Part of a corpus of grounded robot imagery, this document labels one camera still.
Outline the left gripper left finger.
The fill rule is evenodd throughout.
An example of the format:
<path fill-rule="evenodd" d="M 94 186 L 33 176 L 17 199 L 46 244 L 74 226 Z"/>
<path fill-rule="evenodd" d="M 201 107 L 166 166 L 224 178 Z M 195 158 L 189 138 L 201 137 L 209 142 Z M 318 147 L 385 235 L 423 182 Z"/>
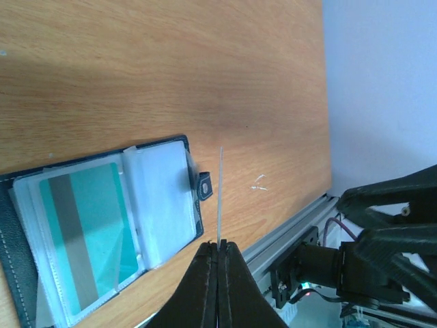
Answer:
<path fill-rule="evenodd" d="M 216 243 L 200 244 L 175 292 L 148 327 L 216 327 L 218 255 Z"/>

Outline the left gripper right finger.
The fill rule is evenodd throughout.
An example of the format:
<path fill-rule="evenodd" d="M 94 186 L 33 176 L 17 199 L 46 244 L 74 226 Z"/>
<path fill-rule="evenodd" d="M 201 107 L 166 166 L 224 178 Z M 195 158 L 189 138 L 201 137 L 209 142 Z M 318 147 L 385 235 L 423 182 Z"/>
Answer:
<path fill-rule="evenodd" d="M 237 244 L 226 240 L 218 252 L 218 326 L 286 326 L 260 292 Z"/>

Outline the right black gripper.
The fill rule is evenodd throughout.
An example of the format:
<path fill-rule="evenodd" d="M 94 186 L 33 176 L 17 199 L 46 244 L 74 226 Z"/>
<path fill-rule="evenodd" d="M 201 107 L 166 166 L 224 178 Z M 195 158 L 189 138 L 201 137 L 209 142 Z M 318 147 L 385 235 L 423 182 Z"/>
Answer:
<path fill-rule="evenodd" d="M 408 204 L 408 215 L 373 209 L 401 203 Z M 404 286 L 435 311 L 436 166 L 348 189 L 339 198 L 337 210 L 358 226 L 431 224 L 365 229 L 356 246 L 342 242 L 337 296 L 359 306 L 399 305 L 410 300 Z"/>

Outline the blue card holder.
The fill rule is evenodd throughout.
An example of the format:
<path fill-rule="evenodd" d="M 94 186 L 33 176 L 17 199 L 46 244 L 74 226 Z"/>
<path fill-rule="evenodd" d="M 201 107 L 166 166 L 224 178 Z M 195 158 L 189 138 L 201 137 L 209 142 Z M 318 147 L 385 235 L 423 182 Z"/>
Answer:
<path fill-rule="evenodd" d="M 21 327 L 73 327 L 203 234 L 185 135 L 1 176 L 1 264 Z"/>

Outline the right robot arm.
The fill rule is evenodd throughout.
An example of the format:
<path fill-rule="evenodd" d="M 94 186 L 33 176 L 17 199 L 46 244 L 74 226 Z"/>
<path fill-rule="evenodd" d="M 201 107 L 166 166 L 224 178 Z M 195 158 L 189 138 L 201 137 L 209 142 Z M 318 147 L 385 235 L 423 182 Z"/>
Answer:
<path fill-rule="evenodd" d="M 334 303 L 377 309 L 414 294 L 436 309 L 436 167 L 346 190 L 337 211 L 362 228 L 339 249 L 300 245 L 296 279 L 334 288 Z"/>

